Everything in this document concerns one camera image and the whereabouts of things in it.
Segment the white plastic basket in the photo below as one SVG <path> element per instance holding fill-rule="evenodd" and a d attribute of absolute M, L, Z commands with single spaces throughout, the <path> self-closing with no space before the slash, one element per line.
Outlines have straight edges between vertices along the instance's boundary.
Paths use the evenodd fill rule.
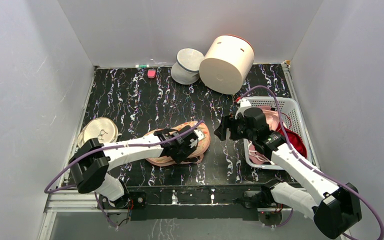
<path fill-rule="evenodd" d="M 295 132 L 301 137 L 307 149 L 306 159 L 312 164 L 315 163 L 314 158 L 310 153 L 310 144 L 305 132 L 305 126 L 301 116 L 301 111 L 299 109 L 298 103 L 295 100 L 291 98 L 279 97 L 277 98 L 279 108 L 277 108 L 277 105 L 274 99 L 269 96 L 251 96 L 251 97 L 244 97 L 243 99 L 249 100 L 249 102 L 254 107 L 269 106 L 273 111 L 277 111 L 279 118 L 282 119 L 283 121 L 284 127 L 289 129 L 292 132 Z M 247 139 L 243 140 L 243 146 L 245 148 L 245 161 L 249 166 L 251 166 L 252 168 L 263 169 L 263 170 L 281 170 L 282 169 L 279 165 L 275 164 L 272 161 L 271 162 L 274 163 L 274 165 L 253 164 L 249 159 L 249 153 L 248 153 L 249 143 L 250 141 L 248 141 Z"/>

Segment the cream cylindrical hamper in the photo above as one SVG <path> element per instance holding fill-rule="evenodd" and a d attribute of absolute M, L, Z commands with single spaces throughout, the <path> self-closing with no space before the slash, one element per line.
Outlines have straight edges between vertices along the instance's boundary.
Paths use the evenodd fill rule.
<path fill-rule="evenodd" d="M 234 95 L 254 64 L 252 45 L 235 35 L 217 37 L 199 65 L 199 76 L 209 89 L 225 95 Z"/>

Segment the red garment in basket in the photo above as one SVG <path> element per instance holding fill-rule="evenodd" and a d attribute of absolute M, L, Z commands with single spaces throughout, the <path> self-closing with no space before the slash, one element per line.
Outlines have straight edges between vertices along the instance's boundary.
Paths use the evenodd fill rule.
<path fill-rule="evenodd" d="M 290 141 L 290 143 L 293 145 L 293 147 L 297 150 L 298 153 L 300 153 L 304 158 L 308 157 L 307 148 L 302 140 L 302 138 L 295 132 L 289 130 L 288 128 L 284 128 L 287 137 Z"/>

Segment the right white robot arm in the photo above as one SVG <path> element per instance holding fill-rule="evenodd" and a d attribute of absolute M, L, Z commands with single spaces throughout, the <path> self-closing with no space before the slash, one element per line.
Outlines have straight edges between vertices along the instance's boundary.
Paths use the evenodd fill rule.
<path fill-rule="evenodd" d="M 235 115 L 222 117 L 214 134 L 226 140 L 248 140 L 255 150 L 288 172 L 304 191 L 281 180 L 271 180 L 261 188 L 262 202 L 268 207 L 278 203 L 312 218 L 326 237 L 336 239 L 362 219 L 357 189 L 347 183 L 340 186 L 322 175 L 314 165 L 303 158 L 290 143 L 286 134 L 271 130 L 266 116 L 247 99 L 239 100 Z"/>

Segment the small green white object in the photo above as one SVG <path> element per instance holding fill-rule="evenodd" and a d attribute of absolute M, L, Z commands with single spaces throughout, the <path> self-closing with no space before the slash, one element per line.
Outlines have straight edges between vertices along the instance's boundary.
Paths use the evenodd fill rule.
<path fill-rule="evenodd" d="M 137 69 L 146 69 L 146 68 L 149 68 L 149 64 L 136 64 L 135 65 L 135 68 Z"/>

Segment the pink bra in basket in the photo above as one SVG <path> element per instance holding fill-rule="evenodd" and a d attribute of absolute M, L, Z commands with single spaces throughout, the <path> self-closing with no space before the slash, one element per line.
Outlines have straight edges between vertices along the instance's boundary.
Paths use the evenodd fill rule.
<path fill-rule="evenodd" d="M 270 106 L 259 106 L 259 109 L 265 115 L 266 122 L 271 131 L 275 131 L 280 123 L 279 114 L 277 111 L 272 110 Z M 255 165 L 274 165 L 269 159 L 267 159 L 264 155 L 260 154 L 255 150 L 254 145 L 250 142 L 248 145 L 248 158 Z"/>

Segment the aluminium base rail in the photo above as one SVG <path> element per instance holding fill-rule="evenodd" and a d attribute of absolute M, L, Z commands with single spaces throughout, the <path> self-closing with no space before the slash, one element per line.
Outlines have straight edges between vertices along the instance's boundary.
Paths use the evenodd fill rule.
<path fill-rule="evenodd" d="M 52 194 L 40 240 L 322 240 L 312 219 L 289 205 L 254 201 L 260 184 L 132 187 L 132 205 L 104 204 L 92 193 Z"/>

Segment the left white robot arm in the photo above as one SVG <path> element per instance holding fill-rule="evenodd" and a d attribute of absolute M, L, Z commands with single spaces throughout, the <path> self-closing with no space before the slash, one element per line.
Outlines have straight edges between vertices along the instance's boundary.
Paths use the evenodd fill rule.
<path fill-rule="evenodd" d="M 100 143 L 89 139 L 69 160 L 70 174 L 80 194 L 96 193 L 111 207 L 122 209 L 130 202 L 126 184 L 110 170 L 143 159 L 166 159 L 173 164 L 195 163 L 209 146 L 208 132 L 199 123 L 180 129 L 164 128 L 140 138 Z"/>

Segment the small pink object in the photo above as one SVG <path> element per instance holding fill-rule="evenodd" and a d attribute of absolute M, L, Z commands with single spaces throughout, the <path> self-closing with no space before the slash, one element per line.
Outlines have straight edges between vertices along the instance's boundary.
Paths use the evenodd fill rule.
<path fill-rule="evenodd" d="M 147 71 L 147 77 L 148 77 L 149 79 L 155 79 L 156 76 L 157 76 L 157 70 L 156 70 L 156 69 L 149 69 L 149 70 Z"/>

